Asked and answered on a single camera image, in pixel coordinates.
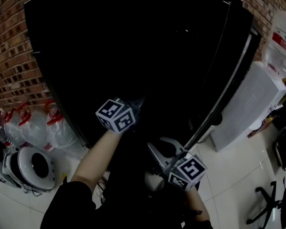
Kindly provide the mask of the person's black clothing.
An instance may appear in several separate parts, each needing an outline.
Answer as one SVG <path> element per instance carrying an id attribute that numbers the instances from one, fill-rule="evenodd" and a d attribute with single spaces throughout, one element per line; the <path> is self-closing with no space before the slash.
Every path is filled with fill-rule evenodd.
<path id="1" fill-rule="evenodd" d="M 117 146 L 94 191 L 77 181 L 62 184 L 40 229 L 213 229 L 197 221 L 186 192 L 167 186 L 159 199 L 145 191 L 139 146 Z"/>

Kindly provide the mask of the white round fan heaters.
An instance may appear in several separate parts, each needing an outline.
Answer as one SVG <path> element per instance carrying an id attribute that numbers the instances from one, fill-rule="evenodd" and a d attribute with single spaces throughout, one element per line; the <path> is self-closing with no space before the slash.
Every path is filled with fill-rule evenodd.
<path id="1" fill-rule="evenodd" d="M 53 161 L 39 149 L 23 147 L 13 154 L 6 154 L 4 159 L 9 176 L 19 185 L 40 191 L 50 191 L 55 187 Z"/>

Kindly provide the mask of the large clear dispenser bottle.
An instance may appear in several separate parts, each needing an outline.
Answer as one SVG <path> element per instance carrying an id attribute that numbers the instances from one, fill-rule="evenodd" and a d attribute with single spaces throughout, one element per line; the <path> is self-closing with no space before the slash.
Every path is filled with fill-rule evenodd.
<path id="1" fill-rule="evenodd" d="M 262 63 L 277 79 L 286 78 L 286 11 L 277 10 L 265 45 Z"/>

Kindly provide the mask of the black chair base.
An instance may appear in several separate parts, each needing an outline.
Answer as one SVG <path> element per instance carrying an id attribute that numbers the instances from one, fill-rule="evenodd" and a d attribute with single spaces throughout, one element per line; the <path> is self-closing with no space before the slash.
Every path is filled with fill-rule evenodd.
<path id="1" fill-rule="evenodd" d="M 272 181 L 270 183 L 270 186 L 273 187 L 271 196 L 269 196 L 267 194 L 267 192 L 264 190 L 264 188 L 262 188 L 262 187 L 257 187 L 255 189 L 255 192 L 260 192 L 262 194 L 262 196 L 264 197 L 264 199 L 266 201 L 266 207 L 256 217 L 254 217 L 253 219 L 248 219 L 246 221 L 247 225 L 253 224 L 255 221 L 260 219 L 264 214 L 266 214 L 264 224 L 262 227 L 259 228 L 259 229 L 265 229 L 266 225 L 270 219 L 272 210 L 274 208 L 281 208 L 280 204 L 282 203 L 282 201 L 281 200 L 275 200 L 275 198 L 276 198 L 276 181 Z"/>

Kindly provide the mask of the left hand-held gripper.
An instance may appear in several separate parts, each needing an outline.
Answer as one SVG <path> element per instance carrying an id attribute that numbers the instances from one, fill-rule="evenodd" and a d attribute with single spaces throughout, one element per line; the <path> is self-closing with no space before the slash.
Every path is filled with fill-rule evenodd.
<path id="1" fill-rule="evenodd" d="M 105 128 L 121 134 L 140 122 L 144 101 L 145 97 L 129 101 L 115 97 L 107 100 L 95 114 Z"/>

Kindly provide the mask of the person's right forearm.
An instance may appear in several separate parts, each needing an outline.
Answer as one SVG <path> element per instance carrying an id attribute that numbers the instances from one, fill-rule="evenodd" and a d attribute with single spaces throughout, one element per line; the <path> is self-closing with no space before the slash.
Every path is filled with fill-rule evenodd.
<path id="1" fill-rule="evenodd" d="M 197 215 L 195 220 L 197 221 L 209 221 L 209 213 L 198 194 L 196 187 L 192 187 L 190 190 L 186 191 L 187 202 L 191 210 L 195 210 Z"/>

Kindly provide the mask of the black refrigerator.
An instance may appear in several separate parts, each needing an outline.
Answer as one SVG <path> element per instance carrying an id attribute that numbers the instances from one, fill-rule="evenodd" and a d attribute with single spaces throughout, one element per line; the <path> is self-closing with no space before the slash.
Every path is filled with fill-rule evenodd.
<path id="1" fill-rule="evenodd" d="M 29 0 L 29 39 L 70 126 L 93 145 L 107 100 L 142 101 L 143 142 L 189 148 L 244 79 L 261 31 L 242 0 Z"/>

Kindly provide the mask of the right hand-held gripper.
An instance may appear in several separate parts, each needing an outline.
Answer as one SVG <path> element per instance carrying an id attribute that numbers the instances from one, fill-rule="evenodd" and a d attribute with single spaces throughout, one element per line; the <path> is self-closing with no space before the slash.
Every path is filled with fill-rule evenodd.
<path id="1" fill-rule="evenodd" d="M 148 142 L 147 146 L 154 160 L 164 169 L 167 182 L 177 188 L 188 191 L 197 183 L 207 171 L 207 167 L 197 155 L 184 151 L 184 147 L 175 139 L 161 137 L 155 144 Z M 172 160 L 172 145 L 175 147 Z"/>

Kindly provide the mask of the person's left forearm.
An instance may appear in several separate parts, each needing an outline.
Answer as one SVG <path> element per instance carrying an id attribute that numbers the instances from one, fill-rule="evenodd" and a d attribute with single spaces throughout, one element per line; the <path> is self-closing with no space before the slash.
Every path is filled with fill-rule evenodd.
<path id="1" fill-rule="evenodd" d="M 122 133 L 108 130 L 81 160 L 71 181 L 82 182 L 94 191 L 107 170 L 121 137 Z"/>

